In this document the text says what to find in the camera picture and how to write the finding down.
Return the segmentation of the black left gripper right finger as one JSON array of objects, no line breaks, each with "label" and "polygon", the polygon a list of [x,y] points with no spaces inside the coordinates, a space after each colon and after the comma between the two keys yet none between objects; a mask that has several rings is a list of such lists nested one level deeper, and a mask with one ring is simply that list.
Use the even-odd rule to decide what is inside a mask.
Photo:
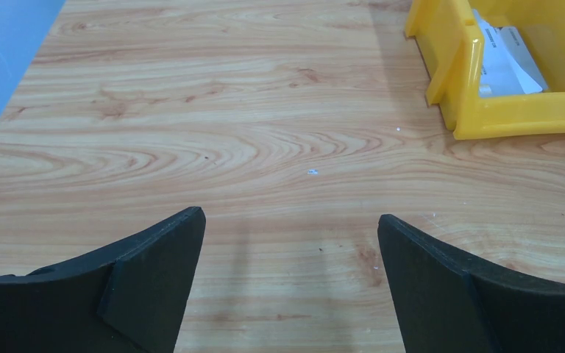
[{"label": "black left gripper right finger", "polygon": [[407,352],[565,352],[565,284],[449,245],[394,215],[377,237]]}]

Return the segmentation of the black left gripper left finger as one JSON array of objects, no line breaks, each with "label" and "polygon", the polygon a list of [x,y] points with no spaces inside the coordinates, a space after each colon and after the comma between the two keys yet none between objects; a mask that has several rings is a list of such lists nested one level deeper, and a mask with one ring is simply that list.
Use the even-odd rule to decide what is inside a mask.
[{"label": "black left gripper left finger", "polygon": [[78,257],[0,276],[0,352],[172,352],[205,225],[189,207]]}]

